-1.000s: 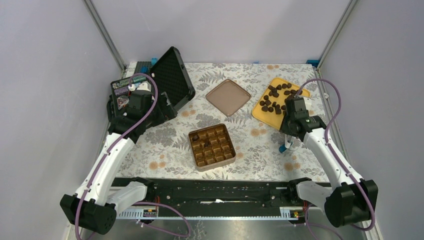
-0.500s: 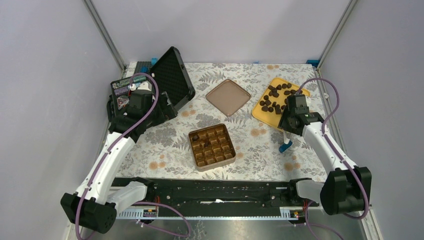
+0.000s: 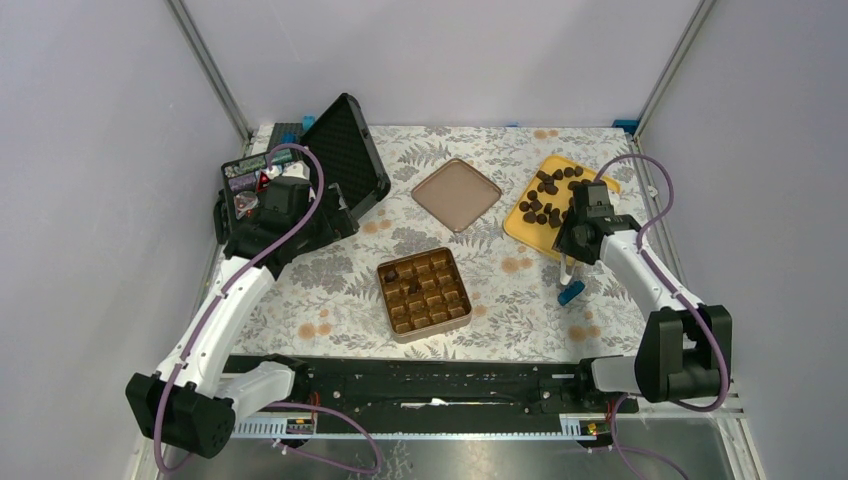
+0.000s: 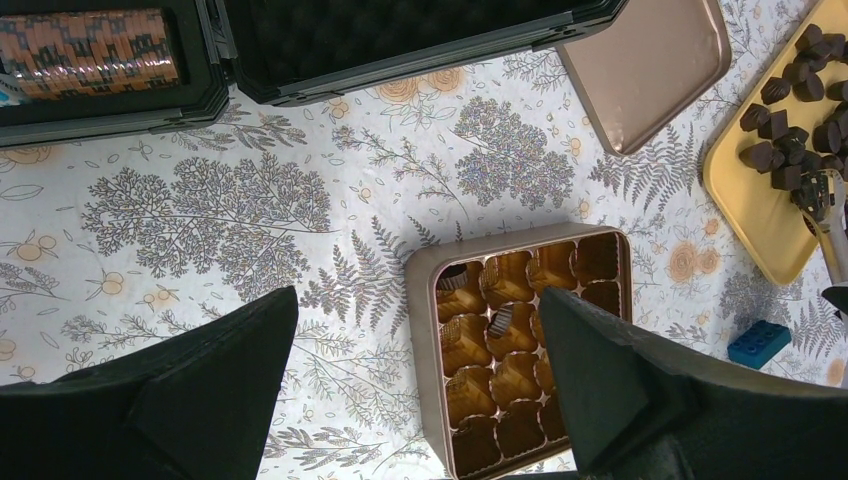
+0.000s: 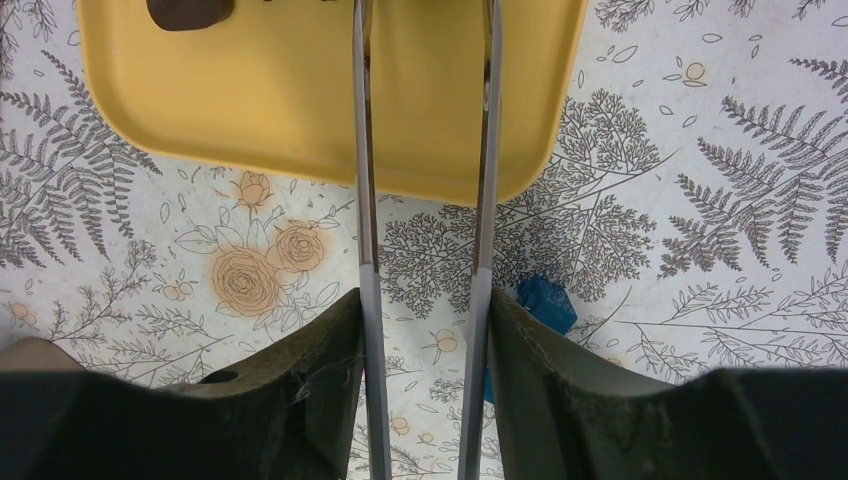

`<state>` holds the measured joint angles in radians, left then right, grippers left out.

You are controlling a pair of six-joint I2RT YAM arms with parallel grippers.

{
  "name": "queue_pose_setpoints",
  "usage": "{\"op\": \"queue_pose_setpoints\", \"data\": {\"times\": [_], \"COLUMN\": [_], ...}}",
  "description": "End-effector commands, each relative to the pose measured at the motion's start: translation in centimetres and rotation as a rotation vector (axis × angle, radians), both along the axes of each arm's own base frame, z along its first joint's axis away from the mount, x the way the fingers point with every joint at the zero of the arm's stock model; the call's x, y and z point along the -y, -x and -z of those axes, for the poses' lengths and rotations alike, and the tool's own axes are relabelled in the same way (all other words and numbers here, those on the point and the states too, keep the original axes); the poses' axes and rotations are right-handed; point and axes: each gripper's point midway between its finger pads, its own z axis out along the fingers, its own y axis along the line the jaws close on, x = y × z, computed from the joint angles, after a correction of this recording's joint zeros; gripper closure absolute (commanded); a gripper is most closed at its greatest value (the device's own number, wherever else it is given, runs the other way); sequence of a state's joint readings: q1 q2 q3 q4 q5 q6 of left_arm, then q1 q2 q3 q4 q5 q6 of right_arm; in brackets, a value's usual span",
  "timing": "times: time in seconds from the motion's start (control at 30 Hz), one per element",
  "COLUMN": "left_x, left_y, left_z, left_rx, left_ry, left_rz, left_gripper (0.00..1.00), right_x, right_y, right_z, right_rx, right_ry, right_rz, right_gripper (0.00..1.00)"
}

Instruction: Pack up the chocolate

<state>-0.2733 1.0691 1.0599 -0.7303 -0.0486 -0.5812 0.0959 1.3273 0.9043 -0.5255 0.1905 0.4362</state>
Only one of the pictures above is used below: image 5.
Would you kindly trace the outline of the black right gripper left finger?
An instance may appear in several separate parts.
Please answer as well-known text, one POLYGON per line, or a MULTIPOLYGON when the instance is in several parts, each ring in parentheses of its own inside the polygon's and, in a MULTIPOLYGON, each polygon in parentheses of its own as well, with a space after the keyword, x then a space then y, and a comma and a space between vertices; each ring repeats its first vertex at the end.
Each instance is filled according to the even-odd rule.
POLYGON ((194 384, 1 377, 5 479, 342 479, 363 374, 360 292, 194 384))

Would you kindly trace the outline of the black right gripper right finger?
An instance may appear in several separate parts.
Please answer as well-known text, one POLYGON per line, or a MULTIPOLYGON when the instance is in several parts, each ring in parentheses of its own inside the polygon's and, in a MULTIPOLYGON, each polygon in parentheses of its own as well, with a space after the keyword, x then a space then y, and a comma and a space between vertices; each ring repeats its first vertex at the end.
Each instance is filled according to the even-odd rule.
POLYGON ((843 369, 617 366, 492 295, 488 364, 509 479, 843 479, 843 369))

